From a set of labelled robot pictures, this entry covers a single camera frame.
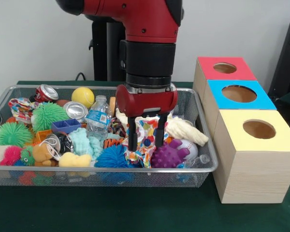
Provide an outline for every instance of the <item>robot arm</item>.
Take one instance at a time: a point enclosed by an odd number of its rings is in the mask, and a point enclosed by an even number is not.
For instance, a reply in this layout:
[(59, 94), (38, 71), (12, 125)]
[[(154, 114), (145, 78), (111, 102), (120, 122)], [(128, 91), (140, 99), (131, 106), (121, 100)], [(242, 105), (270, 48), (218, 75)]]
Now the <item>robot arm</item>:
[(171, 75), (182, 0), (56, 1), (71, 14), (108, 16), (123, 23), (126, 40), (120, 43), (120, 57), (127, 79), (125, 85), (118, 86), (116, 101), (129, 119), (129, 150), (137, 147), (137, 116), (160, 116), (156, 146), (161, 146), (167, 115), (177, 102)]

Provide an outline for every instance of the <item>white wall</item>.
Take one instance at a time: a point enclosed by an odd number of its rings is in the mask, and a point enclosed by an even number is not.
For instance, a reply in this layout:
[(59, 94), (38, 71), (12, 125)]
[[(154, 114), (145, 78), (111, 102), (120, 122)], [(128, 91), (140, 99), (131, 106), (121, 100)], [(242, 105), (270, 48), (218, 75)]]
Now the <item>white wall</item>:
[[(242, 56), (270, 85), (290, 22), (290, 0), (184, 0), (174, 81), (192, 81), (197, 56)], [(91, 22), (55, 0), (0, 0), (0, 92), (18, 80), (93, 79)]]

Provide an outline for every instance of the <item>black cable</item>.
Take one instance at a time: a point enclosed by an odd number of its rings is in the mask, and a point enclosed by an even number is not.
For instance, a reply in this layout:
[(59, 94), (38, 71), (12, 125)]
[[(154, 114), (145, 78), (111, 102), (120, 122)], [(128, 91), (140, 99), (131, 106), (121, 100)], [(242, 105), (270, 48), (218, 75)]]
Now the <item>black cable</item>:
[(85, 75), (84, 75), (82, 72), (80, 72), (80, 73), (76, 76), (76, 79), (75, 79), (76, 81), (78, 81), (79, 76), (82, 76), (83, 79), (84, 79), (84, 81), (86, 80)]

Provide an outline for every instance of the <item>wooden cube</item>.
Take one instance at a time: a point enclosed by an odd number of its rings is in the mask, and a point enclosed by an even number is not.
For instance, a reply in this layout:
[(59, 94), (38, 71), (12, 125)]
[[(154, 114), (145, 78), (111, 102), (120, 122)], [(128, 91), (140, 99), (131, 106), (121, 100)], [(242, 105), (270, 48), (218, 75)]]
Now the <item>wooden cube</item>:
[(203, 108), (212, 138), (219, 109), (276, 109), (257, 81), (236, 80), (208, 80), (203, 99)]
[(193, 89), (201, 102), (207, 80), (256, 80), (254, 74), (240, 57), (198, 57)]
[(290, 128), (275, 110), (220, 110), (214, 179), (222, 203), (281, 203), (290, 185)]

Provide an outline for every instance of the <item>metal basket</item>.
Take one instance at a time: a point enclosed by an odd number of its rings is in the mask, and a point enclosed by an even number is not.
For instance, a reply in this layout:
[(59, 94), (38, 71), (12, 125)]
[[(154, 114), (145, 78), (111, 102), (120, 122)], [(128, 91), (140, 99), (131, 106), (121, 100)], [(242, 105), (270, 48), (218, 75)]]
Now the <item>metal basket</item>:
[[(13, 86), (0, 97), (0, 124), (12, 116), (8, 101), (29, 97), (37, 86)], [(70, 99), (75, 86), (53, 86), (60, 99)], [(115, 87), (89, 87), (95, 95), (115, 96)], [(0, 186), (122, 186), (122, 187), (200, 187), (208, 174), (217, 168), (217, 156), (209, 135), (199, 96), (192, 89), (179, 88), (174, 115), (192, 122), (210, 139), (199, 154), (210, 162), (201, 169), (148, 168), (61, 168), (0, 166)]]

